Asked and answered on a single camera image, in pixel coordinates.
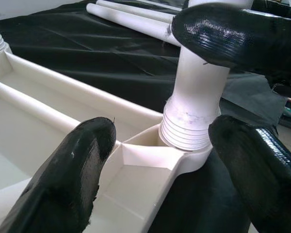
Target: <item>white rod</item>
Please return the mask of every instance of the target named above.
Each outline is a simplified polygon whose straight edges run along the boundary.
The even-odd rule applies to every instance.
[[[217,0],[190,0],[189,7]],[[243,8],[251,8],[253,0],[222,0]],[[208,127],[220,114],[219,101],[229,68],[208,64],[181,47],[173,94],[167,101],[160,126],[162,141],[182,150],[201,150],[210,144]]]
[[[109,20],[113,23],[120,24],[167,43],[180,46],[180,43],[172,35],[171,25],[168,23],[132,15],[126,12],[110,9],[108,7],[95,5],[92,3],[87,4],[86,10],[95,16]]]
[[[46,104],[2,83],[0,83],[0,97],[64,133],[69,133],[80,123]]]
[[[154,1],[148,1],[148,0],[136,0],[136,1],[148,3],[148,4],[151,4],[151,5],[155,5],[155,6],[160,6],[160,7],[171,9],[171,10],[174,10],[174,11],[182,11],[181,8],[174,7],[174,6],[169,6],[169,5],[164,5],[164,4],[161,4],[161,3],[158,3],[158,2],[154,2]]]
[[[6,53],[6,56],[8,57],[15,72],[18,71],[20,73],[30,73],[30,74],[39,73],[40,75],[43,75],[43,78],[39,80],[33,79],[35,82],[38,82],[47,87],[53,87],[54,90],[59,91],[60,89],[59,91],[60,93],[71,92],[71,94],[73,95],[80,95],[80,93],[83,93],[83,96],[86,99],[96,99],[96,100],[99,100],[100,102],[111,103],[111,105],[116,106],[119,109],[125,109],[126,111],[131,111],[132,114],[138,115],[140,117],[147,115],[147,117],[151,119],[155,119],[155,120],[162,117],[161,113],[142,107],[133,102],[124,100],[108,92],[105,92],[103,90],[90,86],[88,84],[82,83],[78,80],[72,79],[63,74],[57,73],[53,70],[42,67],[33,62],[27,61],[16,55]]]
[[[152,11],[152,10],[148,10],[148,9],[144,9],[140,7],[128,6],[128,5],[119,4],[119,3],[115,3],[111,1],[105,1],[105,0],[98,0],[96,2],[96,5],[108,7],[111,9],[118,10],[118,11],[123,11],[123,12],[130,13],[137,16],[151,18],[151,19],[165,22],[165,23],[172,23],[173,18],[175,16],[172,14]]]

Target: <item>white plastic tray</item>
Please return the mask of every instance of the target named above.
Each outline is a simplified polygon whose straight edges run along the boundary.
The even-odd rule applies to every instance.
[[[65,135],[98,116],[115,118],[118,141],[86,233],[147,232],[177,175],[199,169],[211,151],[168,147],[162,114],[0,52],[0,223]]]

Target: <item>black tarp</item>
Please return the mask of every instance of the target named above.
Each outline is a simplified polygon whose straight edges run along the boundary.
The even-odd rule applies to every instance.
[[[179,48],[90,15],[85,10],[89,2],[95,1],[1,20],[0,32],[15,55],[162,112],[172,94]],[[177,13],[133,0],[115,2]],[[264,125],[277,124],[286,102],[263,77],[241,72],[230,74],[223,98],[223,114]],[[176,179],[149,232],[244,233],[249,222],[213,151],[200,170]]]

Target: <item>floor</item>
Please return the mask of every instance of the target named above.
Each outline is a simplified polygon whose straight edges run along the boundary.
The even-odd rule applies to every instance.
[[[278,135],[280,141],[290,150],[291,152],[291,129],[283,127],[281,125],[277,126]],[[251,224],[248,233],[258,233],[258,231]]]

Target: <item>black rubber finger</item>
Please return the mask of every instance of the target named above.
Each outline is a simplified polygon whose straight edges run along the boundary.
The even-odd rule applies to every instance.
[[[114,124],[104,117],[77,126],[34,174],[0,233],[81,233],[115,135]]]
[[[291,80],[291,19],[208,3],[177,14],[172,32],[211,64]]]
[[[254,0],[252,10],[291,18],[291,7],[271,0]]]
[[[291,233],[291,153],[272,131],[231,116],[209,127],[210,140],[260,233]]]

